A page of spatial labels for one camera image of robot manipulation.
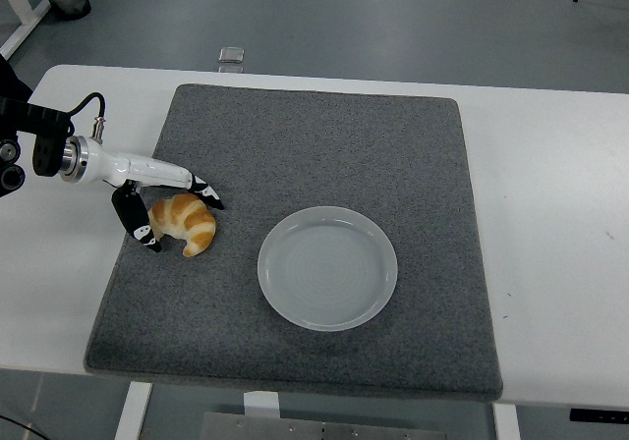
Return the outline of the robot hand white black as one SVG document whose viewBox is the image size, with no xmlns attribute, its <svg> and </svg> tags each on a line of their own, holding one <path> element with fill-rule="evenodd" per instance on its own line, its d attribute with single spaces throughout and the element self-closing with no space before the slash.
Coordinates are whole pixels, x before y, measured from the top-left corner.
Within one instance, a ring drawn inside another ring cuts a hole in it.
<svg viewBox="0 0 629 440">
<path fill-rule="evenodd" d="M 103 181 L 114 187 L 111 201 L 124 229 L 155 252 L 161 251 L 161 244 L 150 227 L 140 188 L 186 190 L 213 208 L 224 208 L 212 186 L 186 168 L 140 155 L 108 153 L 91 137 L 81 137 L 78 143 L 86 153 L 85 158 L 78 160 L 78 165 L 84 168 L 82 179 Z"/>
</svg>

